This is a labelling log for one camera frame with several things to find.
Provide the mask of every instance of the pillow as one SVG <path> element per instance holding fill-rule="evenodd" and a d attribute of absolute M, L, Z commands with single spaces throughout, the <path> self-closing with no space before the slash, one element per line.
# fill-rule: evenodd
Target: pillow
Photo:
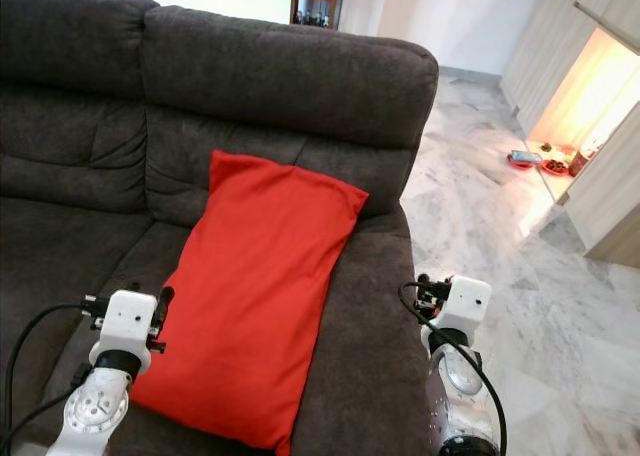
<path fill-rule="evenodd" d="M 209 199 L 167 285 L 167 350 L 136 403 L 290 453 L 329 275 L 367 193 L 329 176 L 212 153 Z"/>

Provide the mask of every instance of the baseboard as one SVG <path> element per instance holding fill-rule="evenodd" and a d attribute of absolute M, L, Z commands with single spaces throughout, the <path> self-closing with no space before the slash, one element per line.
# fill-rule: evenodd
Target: baseboard
<path fill-rule="evenodd" d="M 520 111 L 520 108 L 518 107 L 518 104 L 516 103 L 515 98 L 511 96 L 511 93 L 509 92 L 509 88 L 507 88 L 504 85 L 504 79 L 500 78 L 499 85 L 500 85 L 500 89 L 502 90 L 502 94 L 504 95 L 504 99 L 507 100 L 507 104 L 511 108 L 511 111 L 513 111 L 512 116 L 515 117 Z"/>
<path fill-rule="evenodd" d="M 451 68 L 449 66 L 440 66 L 440 75 L 452 78 L 468 79 L 477 83 L 495 83 L 500 82 L 499 74 L 481 73 L 479 71 L 470 71 L 468 69 Z"/>

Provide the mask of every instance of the floor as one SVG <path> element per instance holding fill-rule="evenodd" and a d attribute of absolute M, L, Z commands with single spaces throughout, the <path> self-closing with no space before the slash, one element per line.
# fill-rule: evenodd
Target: floor
<path fill-rule="evenodd" d="M 497 83 L 440 78 L 402 197 L 416 272 L 489 282 L 476 333 L 507 415 L 508 454 L 640 454 L 640 271 L 585 259 Z"/>

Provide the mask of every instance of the black cable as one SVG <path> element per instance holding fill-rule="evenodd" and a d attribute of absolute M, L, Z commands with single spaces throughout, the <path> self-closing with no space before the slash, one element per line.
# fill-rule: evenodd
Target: black cable
<path fill-rule="evenodd" d="M 407 308 L 409 312 L 411 312 L 411 314 L 413 314 L 416 318 L 418 318 L 418 321 L 420 321 L 422 324 L 427 326 L 431 331 L 436 333 L 438 336 L 444 339 L 447 343 L 453 346 L 462 355 L 462 357 L 467 360 L 467 362 L 471 365 L 471 367 L 475 370 L 475 372 L 478 373 L 478 376 L 480 376 L 480 379 L 487 387 L 487 391 L 489 391 L 489 394 L 491 395 L 491 399 L 493 399 L 493 402 L 496 405 L 496 410 L 498 412 L 498 422 L 500 424 L 500 456 L 506 456 L 507 455 L 507 421 L 504 417 L 504 410 L 502 409 L 502 403 L 500 402 L 498 393 L 493 388 L 491 381 L 489 381 L 489 378 L 487 378 L 487 376 L 484 374 L 480 366 L 478 366 L 478 364 L 473 360 L 473 358 L 469 356 L 469 354 L 464 349 L 462 349 L 458 345 L 458 343 L 453 341 L 447 335 L 446 332 L 441 331 L 440 329 L 436 328 L 433 324 L 431 324 L 431 322 L 427 318 L 422 316 L 415 308 L 411 306 L 411 304 L 407 303 L 407 301 L 404 299 L 405 288 L 409 288 L 409 287 L 421 288 L 422 286 L 423 285 L 420 283 L 414 283 L 414 282 L 404 283 L 398 288 L 398 297 L 400 298 L 400 301 L 402 302 L 404 307 Z"/>
<path fill-rule="evenodd" d="M 27 339 L 27 336 L 29 336 L 29 333 L 31 332 L 31 330 L 47 315 L 58 311 L 59 309 L 83 309 L 83 305 L 78 304 L 78 303 L 63 303 L 63 304 L 56 304 L 55 306 L 51 306 L 50 308 L 45 309 L 44 311 L 41 311 L 39 314 L 37 314 L 31 321 L 29 321 L 29 324 L 27 324 L 27 326 L 22 330 L 22 333 L 20 334 L 20 337 L 18 337 L 18 340 L 16 341 L 15 346 L 13 347 L 13 350 L 11 352 L 11 356 L 9 357 L 9 362 L 7 363 L 7 370 L 5 372 L 5 381 L 4 381 L 4 398 L 5 398 L 5 405 L 4 405 L 4 429 L 5 429 L 5 434 L 10 433 L 11 432 L 11 424 L 12 424 L 12 414 L 13 414 L 13 370 L 15 368 L 16 365 L 16 361 L 18 359 L 18 354 L 20 353 L 20 348 L 22 348 L 22 345 L 24 343 L 24 341 Z M 10 452 L 10 448 L 8 446 L 7 443 L 7 451 L 6 453 L 2 453 L 3 456 L 8 456 Z"/>
<path fill-rule="evenodd" d="M 69 398 L 69 396 L 71 396 L 75 390 L 76 390 L 76 388 L 70 388 L 66 393 L 61 394 L 57 398 L 54 398 L 51 401 L 49 401 L 48 403 L 43 404 L 42 406 L 40 406 L 35 411 L 32 411 L 29 414 L 27 414 L 22 419 L 22 421 L 20 421 L 18 424 L 16 424 L 16 426 L 9 432 L 9 434 L 7 434 L 7 436 L 4 438 L 4 440 L 2 440 L 2 445 L 0 446 L 0 452 L 6 451 L 7 456 L 9 456 L 9 453 L 11 451 L 10 448 L 9 448 L 9 444 L 11 443 L 11 439 L 16 435 L 16 433 L 18 431 L 20 431 L 24 426 L 27 425 L 27 423 L 29 423 L 32 419 L 34 419 L 40 413 L 44 413 L 47 409 L 50 409 L 50 408 L 54 407 L 56 404 L 58 404 L 58 403 L 60 403 L 60 402 L 62 402 L 64 400 L 66 400 L 67 398 Z"/>

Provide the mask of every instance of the sofa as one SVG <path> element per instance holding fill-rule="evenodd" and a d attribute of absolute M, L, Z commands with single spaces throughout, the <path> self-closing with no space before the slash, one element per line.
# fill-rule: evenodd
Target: sofa
<path fill-rule="evenodd" d="M 436 91 L 433 56 L 152 0 L 2 0 L 1 25 L 2 386 L 40 310 L 133 282 L 159 294 L 203 213 L 210 152 L 222 149 L 370 194 L 331 275 L 294 455 L 426 454 L 426 355 L 396 288 L 413 277 L 398 201 Z M 60 311 L 33 331 L 16 366 L 14 422 L 68 388 L 96 341 L 89 326 Z M 50 445 L 61 411 L 20 438 Z M 135 405 L 110 448 L 270 454 Z"/>

